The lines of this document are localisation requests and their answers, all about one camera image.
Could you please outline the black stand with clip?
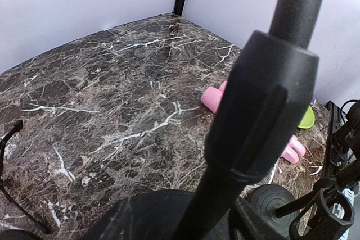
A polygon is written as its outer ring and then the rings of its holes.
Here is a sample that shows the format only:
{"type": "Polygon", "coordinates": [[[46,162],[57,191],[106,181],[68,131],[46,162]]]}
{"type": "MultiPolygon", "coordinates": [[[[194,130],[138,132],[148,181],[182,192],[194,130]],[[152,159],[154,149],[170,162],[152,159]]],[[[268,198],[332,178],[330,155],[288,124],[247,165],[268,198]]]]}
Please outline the black stand with clip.
{"type": "Polygon", "coordinates": [[[308,46],[321,3],[278,0],[269,32],[252,33],[228,77],[194,193],[119,200],[84,238],[229,239],[228,210],[268,174],[311,102],[320,58],[308,46]]]}

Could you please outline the black round-base stand front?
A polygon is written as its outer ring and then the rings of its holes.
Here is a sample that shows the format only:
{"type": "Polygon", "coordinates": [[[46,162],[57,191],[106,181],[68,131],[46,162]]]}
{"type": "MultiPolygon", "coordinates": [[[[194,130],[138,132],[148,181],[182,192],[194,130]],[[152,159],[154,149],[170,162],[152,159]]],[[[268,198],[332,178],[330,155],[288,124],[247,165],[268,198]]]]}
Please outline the black round-base stand front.
{"type": "Polygon", "coordinates": [[[353,206],[335,178],[318,180],[312,191],[298,199],[284,187],[266,184],[251,191],[246,200],[287,239],[340,239],[355,218],[353,206]]]}

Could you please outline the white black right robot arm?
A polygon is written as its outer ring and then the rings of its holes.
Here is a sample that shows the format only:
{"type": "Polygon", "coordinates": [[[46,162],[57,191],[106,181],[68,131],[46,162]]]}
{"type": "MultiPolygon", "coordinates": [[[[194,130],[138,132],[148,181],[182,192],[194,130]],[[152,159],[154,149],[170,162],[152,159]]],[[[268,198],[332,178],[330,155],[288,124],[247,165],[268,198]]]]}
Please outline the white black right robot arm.
{"type": "Polygon", "coordinates": [[[359,100],[348,100],[341,107],[330,101],[326,108],[330,118],[322,176],[352,189],[359,182],[359,100]]]}

